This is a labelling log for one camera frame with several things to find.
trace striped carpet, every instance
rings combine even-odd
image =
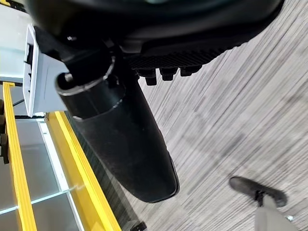
[[[143,203],[88,151],[121,226],[139,218],[150,231],[251,231],[255,203],[228,186],[230,176],[240,175],[284,190],[289,203],[281,211],[308,231],[307,0],[286,0],[266,31],[197,74],[140,84],[181,190]]]

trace yellow railing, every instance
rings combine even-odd
[[[34,220],[29,189],[26,181],[25,168],[19,145],[11,97],[10,88],[14,86],[13,83],[3,83],[4,115],[6,121],[6,132],[9,139],[9,160],[12,168],[13,184],[22,230],[36,231],[37,227]]]
[[[0,3],[5,6],[11,6],[11,4],[7,2],[6,0],[0,0]]]
[[[120,231],[93,170],[64,112],[49,113],[47,126],[86,231]]]

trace person's foot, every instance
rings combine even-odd
[[[275,200],[277,207],[285,206],[288,201],[287,196],[283,191],[266,187],[244,177],[232,177],[229,180],[229,184],[231,188],[240,193],[246,194],[253,200],[257,200],[258,194],[261,192],[267,194]]]

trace metal screw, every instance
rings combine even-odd
[[[74,36],[68,36],[68,37],[67,37],[67,40],[69,40],[69,41],[75,41],[75,40],[77,40],[77,38],[74,37]]]
[[[73,81],[73,76],[72,76],[71,73],[66,73],[66,74],[64,75],[64,78],[65,78],[65,80],[66,80],[68,83]]]

